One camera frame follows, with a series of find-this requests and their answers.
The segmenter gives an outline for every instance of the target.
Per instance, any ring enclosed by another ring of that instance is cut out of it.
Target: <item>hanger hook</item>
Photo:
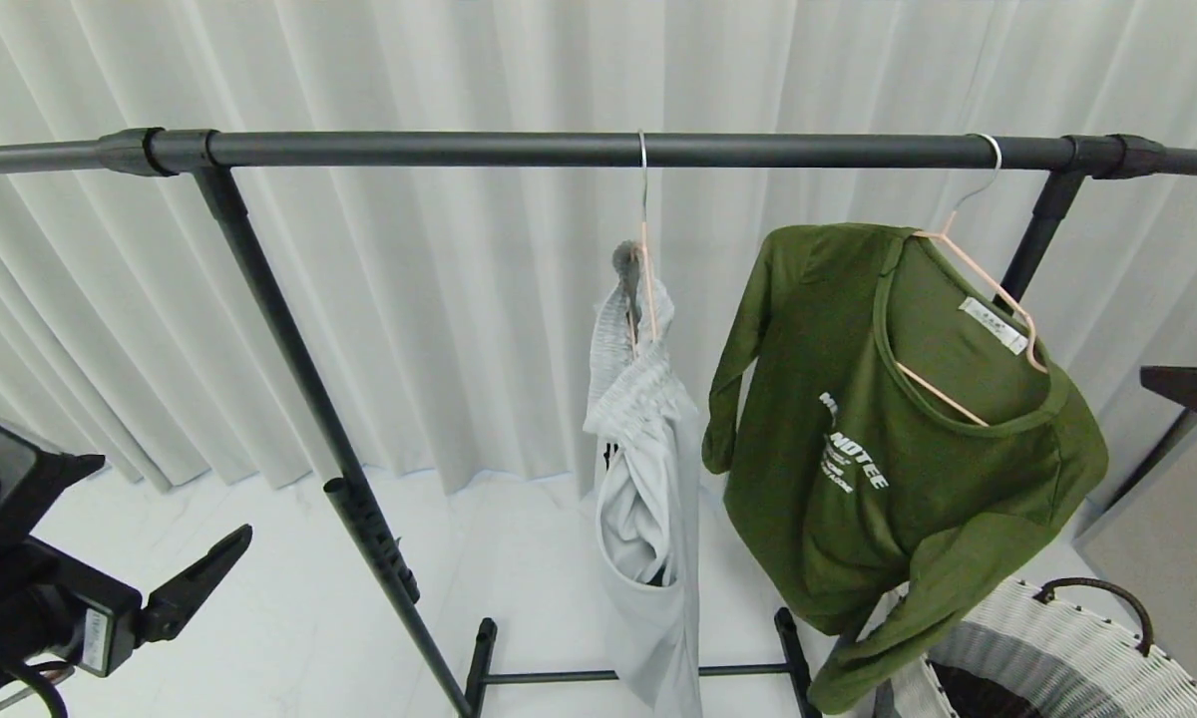
[[[970,133],[970,135],[983,136],[985,140],[988,140],[988,142],[990,142],[990,145],[994,146],[994,176],[990,177],[989,182],[984,183],[984,187],[978,188],[977,190],[970,193],[967,196],[962,196],[961,200],[958,200],[958,205],[954,205],[954,214],[956,214],[958,211],[962,208],[964,201],[967,201],[972,199],[972,196],[976,196],[979,193],[985,191],[997,180],[998,172],[1002,171],[1002,147],[998,146],[998,142],[997,140],[995,140],[994,135],[985,134],[982,132],[972,132]]]
[[[638,150],[643,152],[643,221],[648,221],[648,138],[638,130]]]

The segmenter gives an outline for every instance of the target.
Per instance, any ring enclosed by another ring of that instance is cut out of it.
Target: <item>black basket handle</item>
[[[1135,646],[1135,650],[1140,651],[1144,658],[1149,657],[1149,649],[1153,649],[1153,621],[1149,620],[1149,610],[1144,608],[1141,600],[1131,595],[1131,591],[1123,589],[1117,583],[1101,582],[1099,578],[1056,578],[1053,582],[1046,582],[1041,586],[1041,590],[1038,591],[1038,595],[1034,595],[1032,598],[1041,601],[1041,603],[1051,603],[1051,601],[1056,600],[1056,590],[1063,586],[1089,586],[1093,590],[1106,590],[1125,601],[1135,610],[1136,616],[1140,619],[1141,629],[1144,632],[1144,637],[1140,640],[1140,645]]]

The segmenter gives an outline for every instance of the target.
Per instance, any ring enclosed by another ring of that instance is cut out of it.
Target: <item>curtain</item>
[[[0,1],[0,145],[126,127],[1102,135],[1197,147],[1197,0]],[[590,473],[595,304],[638,170],[237,170],[365,463]],[[764,232],[932,227],[986,172],[650,172],[670,347],[704,406]],[[1045,174],[954,237],[1004,272]],[[1197,365],[1197,177],[1087,182],[1023,298],[1108,438],[1116,485]],[[188,177],[0,177],[0,415],[160,487],[333,476]]]

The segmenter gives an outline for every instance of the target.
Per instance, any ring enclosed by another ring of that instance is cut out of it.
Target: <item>curtain fold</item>
[[[1197,1],[0,1],[0,145],[239,130],[1136,133],[1197,147]],[[589,474],[596,302],[643,178],[603,169],[236,177],[365,463]],[[935,226],[985,174],[650,172],[670,349],[704,404],[777,226]],[[1003,172],[954,237],[1009,263],[1045,177]],[[1197,364],[1197,177],[1087,182],[1023,299],[1099,416],[1114,486]],[[0,415],[168,488],[334,476],[188,177],[0,177]]]

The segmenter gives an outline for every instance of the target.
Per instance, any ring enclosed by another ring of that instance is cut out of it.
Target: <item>white floor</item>
[[[403,556],[421,585],[421,616],[464,683],[480,619],[498,621],[493,670],[606,668],[593,620],[589,501],[571,477],[528,482],[485,475],[443,495],[430,473],[371,471]],[[215,477],[157,494],[115,473],[85,481],[51,509],[36,536],[142,590],[154,590],[220,536],[254,527],[253,547],[174,643],[148,644],[105,680],[78,673],[61,686],[75,717],[444,717],[442,692],[351,544],[321,482],[271,489],[254,476],[226,487]],[[1022,572],[1092,576],[1069,537]],[[1074,596],[1129,623],[1102,595]],[[703,663],[782,659],[772,616],[776,591],[731,531],[722,505],[700,512]],[[832,639],[807,626],[814,668]],[[703,682],[709,717],[796,716],[782,676]],[[862,705],[857,714],[867,716]],[[36,699],[5,716],[43,716]],[[650,711],[615,682],[494,686],[487,718],[640,717]]]

